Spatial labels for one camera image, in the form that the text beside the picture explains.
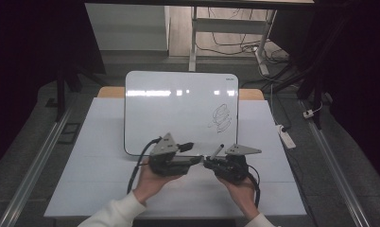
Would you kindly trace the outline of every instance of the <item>person's left hand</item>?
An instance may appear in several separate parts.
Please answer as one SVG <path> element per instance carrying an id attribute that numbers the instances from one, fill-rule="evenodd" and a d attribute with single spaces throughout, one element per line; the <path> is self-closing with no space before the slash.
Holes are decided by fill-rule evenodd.
<path id="1" fill-rule="evenodd" d="M 146 200 L 157 194 L 166 183 L 179 177 L 181 176 L 162 177 L 153 173 L 148 165 L 148 158 L 146 158 L 142 162 L 140 178 L 133 194 L 139 202 L 146 204 Z"/>

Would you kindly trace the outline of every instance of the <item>black drawing on table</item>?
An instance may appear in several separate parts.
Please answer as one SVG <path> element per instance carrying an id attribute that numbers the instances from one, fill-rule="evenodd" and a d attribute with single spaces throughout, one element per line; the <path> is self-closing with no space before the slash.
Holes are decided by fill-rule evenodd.
<path id="1" fill-rule="evenodd" d="M 220 133 L 228 129 L 231 125 L 232 118 L 230 117 L 228 105 L 222 104 L 213 112 L 213 120 L 208 124 L 208 128 L 216 126 L 216 132 Z"/>

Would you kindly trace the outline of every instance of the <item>marker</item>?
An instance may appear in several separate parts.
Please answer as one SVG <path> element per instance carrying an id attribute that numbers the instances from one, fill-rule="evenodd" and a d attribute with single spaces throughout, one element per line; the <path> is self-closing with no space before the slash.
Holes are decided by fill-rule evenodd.
<path id="1" fill-rule="evenodd" d="M 219 148 L 217 148 L 217 150 L 213 153 L 213 155 L 211 155 L 210 159 L 215 159 L 215 157 L 219 154 L 219 152 L 223 149 L 224 145 L 221 144 L 219 146 Z"/>

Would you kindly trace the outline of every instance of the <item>white sleeve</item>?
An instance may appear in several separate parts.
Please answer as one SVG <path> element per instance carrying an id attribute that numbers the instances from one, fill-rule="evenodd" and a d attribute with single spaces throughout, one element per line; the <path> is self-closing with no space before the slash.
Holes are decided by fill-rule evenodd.
<path id="1" fill-rule="evenodd" d="M 267 220 L 263 214 L 259 214 L 253 220 L 251 220 L 245 227 L 275 227 Z"/>
<path id="2" fill-rule="evenodd" d="M 78 227 L 130 227 L 134 218 L 146 210 L 130 192 L 121 201 L 110 201 L 104 208 L 84 220 Z"/>

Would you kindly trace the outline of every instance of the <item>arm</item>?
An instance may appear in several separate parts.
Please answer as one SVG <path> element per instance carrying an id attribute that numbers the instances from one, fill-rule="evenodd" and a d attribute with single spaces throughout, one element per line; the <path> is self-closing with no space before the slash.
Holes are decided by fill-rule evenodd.
<path id="1" fill-rule="evenodd" d="M 254 186 L 249 178 L 241 184 L 234 185 L 221 178 L 218 178 L 227 188 L 233 201 L 249 220 L 246 227 L 274 227 L 254 204 Z"/>
<path id="2" fill-rule="evenodd" d="M 147 200 L 163 186 L 180 176 L 160 177 L 143 161 L 137 187 L 121 201 L 110 201 L 100 211 L 84 220 L 79 227 L 122 226 L 129 227 L 133 220 L 146 210 Z"/>

